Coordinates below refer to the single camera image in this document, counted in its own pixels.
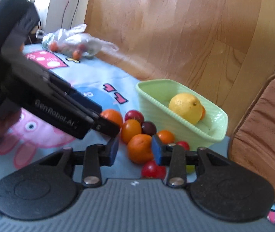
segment yellow lemon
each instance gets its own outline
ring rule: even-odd
[[[203,113],[199,99],[190,93],[174,96],[169,103],[169,109],[193,125],[199,122]]]

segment metal rivet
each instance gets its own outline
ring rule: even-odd
[[[97,184],[100,181],[100,179],[96,176],[87,176],[84,179],[84,182],[88,185],[93,185],[93,184]]]
[[[180,178],[180,177],[174,177],[172,179],[169,180],[169,183],[172,185],[172,186],[181,186],[185,183],[185,181]]]

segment red tomato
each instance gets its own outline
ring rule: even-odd
[[[166,168],[158,166],[154,160],[147,162],[142,168],[143,178],[156,178],[164,180],[166,176]]]
[[[176,145],[182,146],[185,150],[190,150],[190,146],[186,141],[179,141]]]
[[[142,113],[140,113],[137,110],[130,110],[126,113],[124,116],[124,121],[127,121],[128,119],[136,119],[139,123],[144,122],[144,116]]]

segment black cable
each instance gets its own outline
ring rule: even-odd
[[[65,11],[67,10],[67,6],[69,5],[69,3],[70,3],[70,0],[67,1],[67,5],[65,6],[64,11],[63,11],[62,21],[61,21],[61,28],[62,28],[62,26],[63,26],[64,14],[65,14]]]
[[[72,21],[71,21],[71,26],[70,26],[70,28],[72,28],[72,23],[73,23],[73,20],[74,20],[75,13],[76,13],[76,11],[77,11],[78,4],[79,4],[79,0],[77,1],[77,5],[76,5],[75,11],[74,11],[74,15],[73,15],[73,18],[72,18]]]

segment wooden surface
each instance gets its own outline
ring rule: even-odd
[[[89,0],[101,54],[140,80],[176,80],[220,106],[230,135],[275,70],[275,0]]]

